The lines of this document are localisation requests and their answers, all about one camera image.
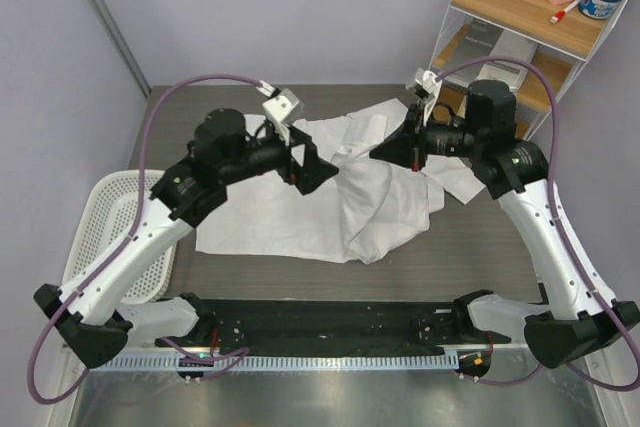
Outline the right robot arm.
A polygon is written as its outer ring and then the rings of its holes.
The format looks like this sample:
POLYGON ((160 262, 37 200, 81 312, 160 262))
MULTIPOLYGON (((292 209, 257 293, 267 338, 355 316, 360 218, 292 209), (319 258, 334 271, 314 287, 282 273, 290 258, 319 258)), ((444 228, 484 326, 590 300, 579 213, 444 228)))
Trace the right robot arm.
POLYGON ((543 304, 504 299, 481 290, 455 300, 451 327, 465 342, 492 332, 527 344, 553 369, 616 342, 619 329, 639 322, 632 301, 620 301, 602 281, 562 212, 549 164, 534 143, 516 136, 517 99, 496 80, 472 82, 464 117, 431 120, 440 85, 412 81, 417 97, 405 120, 370 156, 413 171, 431 155, 465 158, 520 234, 545 289, 543 304))

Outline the white long sleeve shirt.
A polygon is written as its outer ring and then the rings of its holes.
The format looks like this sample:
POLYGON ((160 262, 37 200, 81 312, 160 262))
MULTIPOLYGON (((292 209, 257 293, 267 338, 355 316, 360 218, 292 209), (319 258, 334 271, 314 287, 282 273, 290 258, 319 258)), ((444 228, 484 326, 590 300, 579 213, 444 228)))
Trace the white long sleeve shirt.
POLYGON ((398 99, 326 120, 300 120, 337 176, 303 196, 275 172, 234 184, 196 232, 206 254, 285 256, 372 264, 428 230, 445 196, 469 203, 484 188, 457 158, 431 156, 413 172, 370 158, 400 126, 398 99))

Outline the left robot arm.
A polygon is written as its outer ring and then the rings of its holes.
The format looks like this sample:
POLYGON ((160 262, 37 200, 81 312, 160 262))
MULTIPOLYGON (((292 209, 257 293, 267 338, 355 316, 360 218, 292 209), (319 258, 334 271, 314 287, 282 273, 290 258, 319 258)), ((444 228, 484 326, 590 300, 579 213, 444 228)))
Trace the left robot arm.
POLYGON ((211 111, 196 127, 188 149, 147 192, 132 232, 69 282, 45 284, 34 295, 89 369, 111 361, 127 346, 160 338, 200 346, 211 338, 214 315, 194 294, 138 305, 122 299, 153 262, 226 202, 228 186, 275 171, 307 195, 339 172, 319 156, 308 134, 291 128, 283 140, 268 128, 263 137, 251 139, 244 115, 232 109, 211 111))

